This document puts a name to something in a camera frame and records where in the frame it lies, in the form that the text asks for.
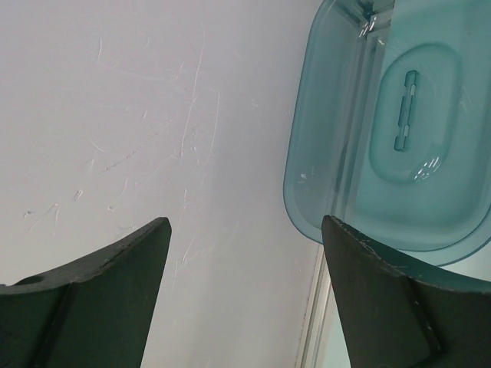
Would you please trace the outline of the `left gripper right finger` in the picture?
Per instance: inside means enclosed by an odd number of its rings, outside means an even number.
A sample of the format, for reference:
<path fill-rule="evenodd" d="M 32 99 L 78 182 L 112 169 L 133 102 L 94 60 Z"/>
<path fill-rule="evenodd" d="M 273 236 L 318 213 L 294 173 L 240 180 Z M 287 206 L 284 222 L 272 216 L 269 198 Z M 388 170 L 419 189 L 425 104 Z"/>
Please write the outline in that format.
<path fill-rule="evenodd" d="M 328 271 L 352 367 L 488 367 L 490 283 L 397 251 L 326 215 Z"/>

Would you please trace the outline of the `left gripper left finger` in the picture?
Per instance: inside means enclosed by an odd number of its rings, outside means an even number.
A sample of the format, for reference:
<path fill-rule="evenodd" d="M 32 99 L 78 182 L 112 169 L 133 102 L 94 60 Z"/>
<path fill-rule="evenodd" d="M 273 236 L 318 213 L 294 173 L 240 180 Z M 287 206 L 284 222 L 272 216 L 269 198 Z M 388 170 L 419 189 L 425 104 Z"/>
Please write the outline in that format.
<path fill-rule="evenodd" d="M 3 367 L 139 367 L 171 239 L 168 218 L 1 286 Z"/>

